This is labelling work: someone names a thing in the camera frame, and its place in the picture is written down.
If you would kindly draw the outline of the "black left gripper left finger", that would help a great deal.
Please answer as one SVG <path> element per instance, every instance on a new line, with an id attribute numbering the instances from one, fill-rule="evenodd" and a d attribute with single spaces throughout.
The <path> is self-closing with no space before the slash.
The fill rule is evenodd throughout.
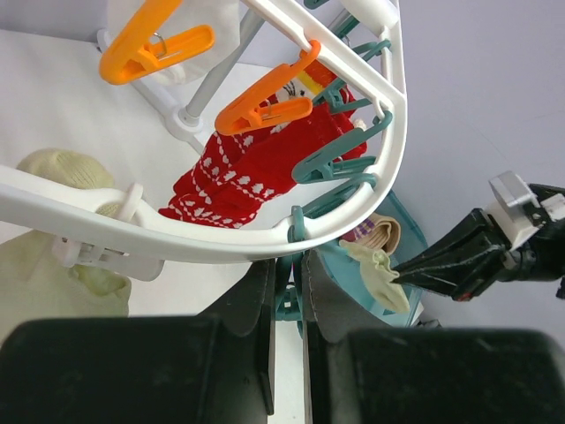
<path id="1" fill-rule="evenodd" d="M 1 348 L 4 423 L 264 423 L 274 411 L 275 262 L 193 316 L 46 319 Z"/>

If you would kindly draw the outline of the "cream sock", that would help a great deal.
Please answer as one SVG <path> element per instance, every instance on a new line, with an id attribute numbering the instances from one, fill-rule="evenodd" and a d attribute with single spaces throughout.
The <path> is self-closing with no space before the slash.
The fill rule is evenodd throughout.
<path id="1" fill-rule="evenodd" d="M 372 297 L 394 313 L 408 313 L 410 302 L 403 287 L 396 284 L 400 276 L 391 269 L 391 260 L 382 249 L 372 249 L 358 243 L 339 241 L 347 255 L 359 262 L 360 276 Z"/>
<path id="2" fill-rule="evenodd" d="M 77 189 L 112 188 L 114 178 L 96 159 L 63 149 L 41 149 L 18 170 Z M 1 245 L 1 338 L 42 318 L 126 317 L 132 282 L 112 271 L 62 266 L 55 237 L 28 231 Z"/>

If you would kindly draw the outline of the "white round clip hanger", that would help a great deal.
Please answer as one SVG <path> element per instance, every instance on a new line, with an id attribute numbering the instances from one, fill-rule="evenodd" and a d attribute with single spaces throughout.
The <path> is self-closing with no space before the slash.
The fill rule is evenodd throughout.
<path id="1" fill-rule="evenodd" d="M 373 34 L 352 48 L 296 1 L 138 2 L 97 48 L 1 33 L 1 331 L 47 317 L 124 316 L 166 261 L 283 257 L 337 239 L 386 199 L 407 135 L 396 1 L 348 1 Z M 298 56 L 264 75 L 227 58 L 194 101 L 196 148 L 134 86 L 268 23 Z"/>

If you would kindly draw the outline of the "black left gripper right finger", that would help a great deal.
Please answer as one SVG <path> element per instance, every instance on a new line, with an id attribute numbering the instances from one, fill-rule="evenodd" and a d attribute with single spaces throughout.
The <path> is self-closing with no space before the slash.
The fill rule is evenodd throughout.
<path id="1" fill-rule="evenodd" d="M 564 351 L 527 329 L 395 328 L 301 263 L 308 423 L 561 423 Z"/>

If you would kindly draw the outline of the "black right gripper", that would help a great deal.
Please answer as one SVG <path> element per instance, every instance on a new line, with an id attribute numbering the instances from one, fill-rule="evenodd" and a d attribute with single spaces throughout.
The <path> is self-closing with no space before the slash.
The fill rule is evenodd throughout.
<path id="1" fill-rule="evenodd" d="M 498 282 L 562 282 L 564 189 L 526 184 L 539 202 L 526 212 L 539 229 L 522 246 L 511 251 L 500 226 L 475 208 L 424 252 L 397 265 L 396 281 L 458 302 L 469 301 Z"/>

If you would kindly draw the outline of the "striped pink purple sock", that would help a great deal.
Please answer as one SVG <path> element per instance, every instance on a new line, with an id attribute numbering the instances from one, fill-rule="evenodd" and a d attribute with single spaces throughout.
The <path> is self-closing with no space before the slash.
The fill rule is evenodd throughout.
<path id="1" fill-rule="evenodd" d="M 375 250 L 382 249 L 391 255 L 399 245 L 401 233 L 401 224 L 395 218 L 372 213 L 359 225 L 343 234 L 341 239 Z"/>

